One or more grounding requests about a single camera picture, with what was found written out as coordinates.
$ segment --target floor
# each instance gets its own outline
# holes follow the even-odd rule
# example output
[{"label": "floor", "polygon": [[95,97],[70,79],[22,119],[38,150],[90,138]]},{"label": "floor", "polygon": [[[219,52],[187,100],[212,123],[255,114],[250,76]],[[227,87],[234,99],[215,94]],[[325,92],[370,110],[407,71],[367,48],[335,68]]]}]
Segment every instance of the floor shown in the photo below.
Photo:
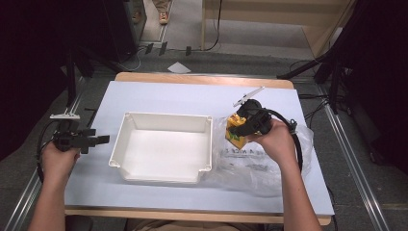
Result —
[{"label": "floor", "polygon": [[[197,24],[199,21],[197,21],[197,18],[201,18],[201,16],[197,12],[196,4],[199,2],[173,0],[170,22],[165,30],[162,30],[164,27],[159,26],[164,34],[160,35],[157,40],[167,40],[167,48],[185,49],[187,45],[198,47],[197,28],[199,26]],[[191,20],[185,19],[185,16],[190,16]],[[192,22],[193,25],[182,23],[186,21]],[[231,30],[231,32],[228,32],[236,33],[234,35],[239,35],[240,32],[233,32],[236,29],[234,29],[234,25],[229,26],[221,23],[219,45],[212,52],[193,53],[187,57],[183,52],[178,51],[167,51],[163,56],[159,56],[158,50],[153,50],[148,55],[141,52],[128,62],[123,63],[123,65],[133,68],[137,72],[168,72],[167,68],[170,65],[180,62],[193,73],[221,73],[273,78],[277,74],[286,73],[291,68],[302,64],[299,61],[313,59],[310,50],[305,46],[305,38],[298,31],[299,28],[283,25],[257,26],[259,28],[248,25],[248,28],[251,28],[250,36],[226,38],[222,35],[224,30],[224,32]],[[276,29],[277,33],[274,34],[279,36],[265,35],[263,33],[265,29],[261,29],[265,28],[265,26]],[[265,36],[265,38],[255,40],[254,38],[258,38],[258,35]],[[212,44],[213,38],[210,35],[207,38],[208,44]],[[109,69],[95,65],[94,78],[89,80],[89,89],[84,93],[84,100],[81,102],[83,107],[97,108],[109,81],[115,78],[115,74]],[[302,73],[301,76],[293,78],[294,86],[299,94],[319,93],[317,85],[312,81],[311,77],[313,75],[314,70],[311,69]],[[33,129],[24,144],[12,155],[0,162],[0,204],[2,207],[0,210],[0,230],[6,227],[13,213],[13,208],[34,173],[35,158],[33,156],[40,129],[47,122],[49,115],[64,111],[65,100],[66,93],[63,93],[55,100],[50,109],[44,113],[44,117],[38,122],[38,125]],[[321,100],[319,99],[302,99],[301,105],[304,114],[307,115],[314,111],[320,103]],[[83,111],[83,108],[80,109],[79,113],[84,115],[84,120],[89,118],[89,112]],[[393,166],[374,164],[370,160],[368,147],[363,142],[352,116],[340,112],[339,118],[370,187],[382,208],[390,230],[406,230],[406,227],[408,227],[408,195],[406,193],[408,192],[408,176]],[[318,111],[314,115],[312,130],[315,132],[315,149],[324,179],[327,187],[334,195],[333,206],[338,230],[374,230],[366,205],[362,200],[325,110]],[[21,224],[21,230],[26,230],[31,213],[32,210]],[[93,230],[122,230],[125,222],[124,218],[93,219]],[[333,220],[323,229],[336,230],[335,223]]]},{"label": "floor", "polygon": [[161,42],[166,32],[166,26],[159,24],[159,13],[151,0],[144,0],[144,10],[146,11],[147,20],[141,40],[144,42]]}]

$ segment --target gray floor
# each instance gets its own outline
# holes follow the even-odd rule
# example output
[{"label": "gray floor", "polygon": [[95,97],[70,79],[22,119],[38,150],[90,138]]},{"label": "gray floor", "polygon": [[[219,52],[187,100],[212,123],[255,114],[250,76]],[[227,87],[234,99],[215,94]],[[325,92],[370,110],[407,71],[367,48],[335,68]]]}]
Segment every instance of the gray floor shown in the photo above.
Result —
[{"label": "gray floor", "polygon": [[[201,1],[182,1],[173,0],[170,23],[167,26],[164,38],[164,40],[169,41],[169,48],[184,49],[186,45],[191,45],[193,48],[195,45],[199,45],[199,38],[196,35],[197,28],[199,28],[197,22],[192,20],[195,24],[183,24],[183,26],[177,23],[177,21],[187,22],[188,20],[184,17],[186,14],[197,17],[197,13],[192,11],[180,12],[180,8],[179,11],[176,10],[180,3],[183,3],[185,7],[191,6],[195,9],[194,4]],[[207,25],[209,27],[213,26],[211,23],[207,23]],[[222,28],[228,28],[226,25],[222,24]],[[286,31],[284,35],[300,36],[295,27],[276,26],[275,29],[279,28]],[[251,30],[254,30],[253,33],[261,33],[260,31],[256,32],[256,28]],[[235,43],[229,41],[230,38],[221,38],[221,48],[228,49],[218,49],[212,53],[193,53],[188,57],[183,52],[177,51],[167,51],[163,56],[158,55],[158,50],[153,50],[148,55],[140,52],[141,65],[137,72],[168,72],[167,68],[169,66],[180,62],[189,68],[192,73],[221,73],[271,78],[274,75],[288,72],[291,64],[296,61],[312,59],[310,51],[306,49],[307,47],[304,47],[303,37],[295,36],[292,37],[292,41],[285,42],[282,41],[282,39],[285,40],[283,35],[278,38],[269,38],[267,35],[265,40],[260,41],[259,45],[251,37],[246,38],[249,40],[239,38],[243,40]],[[261,55],[261,52],[253,52],[256,49],[243,45],[244,43],[255,44],[256,47],[259,46],[258,48],[269,47],[269,49],[266,54]],[[299,49],[291,50],[288,44]],[[138,57],[133,57],[123,65],[128,68],[137,67],[139,65]],[[311,82],[313,75],[314,70],[309,70],[303,73],[300,78],[293,79],[295,88],[299,93],[318,93],[317,87]],[[89,81],[89,90],[85,92],[84,100],[81,102],[79,114],[84,117],[84,120],[89,118],[89,113],[82,111],[82,109],[84,107],[97,108],[109,81],[112,81],[114,77],[115,75],[105,67],[97,67],[94,78]],[[34,155],[38,134],[50,114],[58,114],[64,111],[65,100],[66,93],[63,93],[55,100],[48,112],[44,113],[43,119],[38,122],[38,125],[33,129],[24,144],[12,155],[0,162],[0,230],[3,230],[7,224],[18,198],[34,172],[36,162]],[[320,101],[317,99],[301,100],[304,114],[312,112],[319,103]],[[395,167],[373,164],[370,161],[368,148],[362,141],[353,118],[343,112],[340,112],[340,118],[364,173],[368,177],[371,188],[383,207],[385,218],[391,229],[396,231],[407,230],[408,195],[406,192],[408,192],[408,176]],[[315,149],[318,153],[324,179],[334,194],[334,208],[339,230],[373,230],[367,209],[357,190],[325,111],[320,111],[315,115],[312,129],[315,132]],[[26,218],[21,230],[26,229],[30,215],[31,213]],[[94,218],[94,220],[95,227],[93,230],[122,230],[125,222],[124,218]],[[324,230],[335,230],[334,223],[325,226]]]},{"label": "gray floor", "polygon": [[[167,26],[159,25],[151,1],[145,1],[145,7],[146,13],[151,12],[152,16],[148,16],[142,41],[167,41],[170,49],[200,48],[202,1],[172,0]],[[206,48],[217,39],[216,27],[216,20],[206,20]],[[219,41],[212,52],[300,60],[314,58],[299,25],[221,20],[219,31]]]}]

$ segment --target black equipment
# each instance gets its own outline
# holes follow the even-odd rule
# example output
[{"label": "black equipment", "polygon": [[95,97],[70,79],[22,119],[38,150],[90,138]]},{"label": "black equipment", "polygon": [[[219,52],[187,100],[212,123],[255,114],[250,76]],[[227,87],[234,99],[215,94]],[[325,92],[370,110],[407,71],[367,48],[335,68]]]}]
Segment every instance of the black equipment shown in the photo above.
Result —
[{"label": "black equipment", "polygon": [[[391,163],[408,174],[404,139],[408,131],[407,10],[406,1],[358,0],[325,54],[278,78],[291,79],[321,64],[315,82],[324,83],[331,75],[329,102],[335,114],[338,85],[343,80],[346,102],[370,147],[371,159]],[[350,74],[344,74],[345,68]]]},{"label": "black equipment", "polygon": [[[118,63],[138,50],[140,34],[135,31],[129,3],[123,0],[72,0],[57,5],[56,31],[66,46],[85,47],[106,61]],[[139,25],[144,26],[144,23],[143,17]]]},{"label": "black equipment", "polygon": [[[44,144],[42,143],[42,138],[48,129],[48,127],[58,122],[57,129],[50,141]],[[69,148],[80,148],[81,153],[88,154],[90,147],[95,147],[97,144],[108,143],[110,141],[110,136],[99,136],[96,137],[95,129],[83,129],[79,130],[79,122],[75,119],[62,118],[55,119],[49,122],[41,131],[38,140],[37,148],[37,174],[41,182],[44,181],[44,173],[42,171],[41,157],[42,149],[49,143],[53,142],[58,149],[61,151],[67,151]]]},{"label": "black equipment", "polygon": [[237,110],[239,117],[245,118],[245,123],[240,126],[232,126],[228,131],[238,137],[245,137],[250,134],[261,133],[267,134],[272,128],[270,125],[271,116],[276,116],[284,122],[292,135],[294,145],[296,146],[296,156],[299,169],[303,167],[302,148],[300,146],[299,138],[295,132],[297,123],[293,119],[287,121],[279,113],[262,108],[261,103],[255,99],[247,99]]},{"label": "black equipment", "polygon": [[95,129],[78,130],[79,122],[72,119],[63,119],[59,122],[54,134],[54,143],[61,151],[71,147],[80,148],[81,153],[88,154],[90,147],[108,143],[110,136],[95,137]]}]

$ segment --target black cable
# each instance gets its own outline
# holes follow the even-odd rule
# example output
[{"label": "black cable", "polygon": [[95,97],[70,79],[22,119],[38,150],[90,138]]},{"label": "black cable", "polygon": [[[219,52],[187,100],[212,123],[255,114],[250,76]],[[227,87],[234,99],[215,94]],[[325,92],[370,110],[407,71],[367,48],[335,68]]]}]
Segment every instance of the black cable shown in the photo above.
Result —
[{"label": "black cable", "polygon": [[288,122],[282,115],[280,115],[279,113],[275,112],[274,110],[271,109],[265,109],[265,108],[257,108],[257,109],[247,109],[247,111],[263,111],[263,112],[267,112],[273,116],[278,117],[282,122],[284,122],[286,124],[286,126],[288,127],[291,136],[293,138],[293,142],[294,145],[296,147],[296,156],[297,156],[297,163],[299,165],[299,169],[300,171],[303,169],[303,154],[302,154],[302,148],[300,146],[300,140],[299,137],[297,136],[295,129],[296,129],[296,121],[294,121],[293,119]]},{"label": "black cable", "polygon": [[292,63],[292,64],[289,66],[289,72],[292,71],[292,67],[293,67],[295,64],[304,63],[304,62],[310,62],[310,61],[308,61],[308,60],[300,60],[300,61],[296,61],[296,62]]},{"label": "black cable", "polygon": [[37,159],[37,174],[39,177],[39,180],[41,181],[41,183],[44,181],[44,172],[42,171],[42,165],[41,165],[41,156],[42,156],[42,150],[44,149],[44,147],[50,143],[51,141],[53,141],[52,139],[50,141],[47,141],[46,143],[42,144],[42,139],[44,138],[45,132],[47,131],[48,127],[53,124],[54,122],[58,122],[58,120],[53,120],[49,123],[47,123],[44,128],[42,128],[41,133],[39,134],[38,137],[38,143],[37,143],[37,155],[36,155],[36,159]]},{"label": "black cable", "polygon": [[299,94],[299,99],[327,98],[328,94]]},{"label": "black cable", "polygon": [[93,124],[93,121],[95,120],[96,113],[98,112],[97,109],[92,109],[92,108],[85,108],[84,111],[91,111],[92,115],[90,116],[90,119],[87,123],[87,128],[90,128],[91,125]]},{"label": "black cable", "polygon": [[315,109],[314,112],[312,112],[311,116],[310,116],[310,120],[309,120],[309,129],[312,129],[312,121],[313,121],[313,117],[315,116],[315,114],[320,111],[321,109],[323,109],[327,104],[329,103],[329,101],[327,100],[323,100],[323,102],[321,102],[318,106],[317,109]]},{"label": "black cable", "polygon": [[[212,50],[217,44],[218,44],[218,40],[219,40],[219,22],[221,20],[221,10],[222,10],[222,0],[219,0],[219,9],[218,9],[218,20],[217,20],[217,39],[214,42],[213,46],[204,50],[201,49],[193,49],[192,51],[194,52],[206,52],[206,51],[210,51]],[[187,50],[179,50],[179,49],[167,49],[169,51],[180,51],[180,52],[186,52]]]},{"label": "black cable", "polygon": [[[327,185],[326,185],[326,188],[327,188],[327,191],[328,191],[329,194],[330,194],[330,199],[331,199],[331,201],[332,201],[332,205],[333,205],[333,206],[336,205],[336,199],[335,199],[335,197],[334,197],[333,191],[331,191],[330,188],[329,188]],[[338,230],[339,230],[339,227],[338,227],[338,225],[337,225],[336,215],[333,215],[331,218],[332,218],[332,220],[333,220],[334,230],[335,230],[335,231],[338,231]]]},{"label": "black cable", "polygon": [[210,50],[212,50],[212,49],[217,45],[217,43],[218,43],[218,40],[219,40],[219,21],[220,21],[220,19],[221,19],[221,10],[222,10],[222,0],[219,0],[218,21],[217,21],[217,39],[216,39],[216,42],[214,42],[214,44],[213,44],[212,47],[207,48],[207,49],[202,50],[202,51],[210,51]]}]

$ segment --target wire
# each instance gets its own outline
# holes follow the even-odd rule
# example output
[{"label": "wire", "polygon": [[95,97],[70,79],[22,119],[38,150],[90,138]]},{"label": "wire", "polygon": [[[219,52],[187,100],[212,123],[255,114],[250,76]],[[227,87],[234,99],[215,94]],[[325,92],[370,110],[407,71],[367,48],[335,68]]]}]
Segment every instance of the wire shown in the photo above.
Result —
[{"label": "wire", "polygon": [[292,64],[289,66],[289,72],[292,72],[292,67],[293,67],[295,64],[306,63],[306,62],[308,63],[308,62],[311,62],[311,61],[314,61],[314,62],[317,63],[317,64],[321,64],[321,62],[317,61],[316,59],[312,59],[312,60],[300,60],[300,61],[296,61],[296,62],[292,63]]},{"label": "wire", "polygon": [[96,113],[98,112],[98,110],[97,109],[92,109],[92,108],[85,108],[84,111],[91,111],[92,112],[92,115],[90,116],[90,119],[89,119],[89,121],[87,123],[87,128],[90,128],[93,121],[95,120]]},{"label": "wire", "polygon": [[299,94],[299,99],[314,99],[314,98],[327,98],[328,94]]},{"label": "wire", "polygon": [[58,120],[53,120],[53,121],[47,123],[44,126],[44,128],[42,128],[42,131],[41,131],[41,133],[39,134],[39,137],[38,137],[36,159],[37,159],[37,174],[38,174],[38,178],[41,181],[41,183],[44,181],[44,172],[42,171],[42,165],[41,165],[42,150],[44,149],[44,147],[48,143],[53,141],[53,139],[51,139],[51,140],[45,142],[44,144],[42,144],[42,139],[44,138],[45,132],[48,130],[49,126],[51,124],[53,124],[54,122],[59,122],[59,121]]},{"label": "wire", "polygon": [[[330,199],[331,199],[331,201],[332,201],[332,205],[333,205],[333,206],[336,205],[337,203],[336,203],[336,199],[335,199],[335,197],[334,197],[333,191],[331,191],[330,188],[329,188],[327,185],[326,185],[326,188],[327,188],[327,191],[328,191],[329,194],[330,194]],[[336,215],[333,215],[331,218],[333,219],[334,230],[335,230],[335,231],[338,231],[338,230],[339,230],[339,227],[338,227],[338,225],[337,225]]]},{"label": "wire", "polygon": [[[214,42],[213,46],[210,47],[210,48],[204,49],[204,50],[201,50],[201,49],[192,49],[191,51],[194,51],[194,52],[206,52],[206,51],[210,51],[210,50],[212,50],[212,49],[218,44],[218,40],[219,40],[219,22],[220,22],[220,20],[221,20],[221,10],[222,10],[222,0],[219,0],[217,27],[215,28],[215,29],[216,29],[216,32],[217,32],[217,39],[216,39],[216,41]],[[180,50],[180,49],[167,49],[167,50],[169,50],[169,51],[181,51],[181,52],[186,52],[186,51],[187,51],[187,50]]]},{"label": "wire", "polygon": [[122,63],[125,63],[125,62],[127,62],[127,61],[129,61],[130,60],[130,58],[132,58],[133,57],[133,54],[130,54],[124,61],[122,61]]},{"label": "wire", "polygon": [[44,138],[44,134],[45,134],[45,132],[47,131],[48,127],[49,127],[51,124],[53,124],[54,122],[58,122],[58,120],[53,120],[53,121],[47,123],[47,124],[44,126],[44,128],[42,128],[42,131],[41,131],[41,133],[39,134],[38,143],[37,143],[37,158],[39,158],[40,155],[41,155],[41,151],[42,151],[42,148],[43,148],[43,145],[41,145],[41,144],[42,144],[42,139]]},{"label": "wire", "polygon": [[324,99],[317,108],[315,108],[314,111],[310,112],[309,114],[307,114],[305,116],[305,119],[309,118],[309,129],[312,129],[312,121],[313,121],[313,117],[315,116],[315,114],[320,111],[321,109],[324,108],[324,106],[326,106],[329,103],[329,101],[327,99]]},{"label": "wire", "polygon": [[138,64],[138,66],[136,68],[128,68],[128,67],[126,67],[126,66],[124,66],[122,64],[119,64],[119,63],[117,63],[117,65],[119,65],[119,66],[123,67],[125,70],[131,71],[131,72],[139,69],[140,66],[141,66],[141,59],[139,57],[139,52],[144,50],[144,49],[145,49],[145,47],[143,47],[142,49],[139,49],[138,52],[136,53],[136,57],[138,58],[138,61],[139,61],[139,64]]},{"label": "wire", "polygon": [[246,111],[261,111],[261,112],[267,112],[273,116],[278,117],[282,122],[286,124],[288,127],[291,136],[293,138],[294,145],[296,147],[296,156],[297,156],[297,164],[299,166],[300,171],[303,169],[303,156],[302,156],[302,148],[300,146],[300,140],[299,137],[297,136],[295,129],[296,129],[296,121],[291,119],[290,121],[286,120],[282,115],[279,113],[275,112],[274,110],[271,109],[266,109],[266,108],[252,108],[252,109],[245,109]]}]

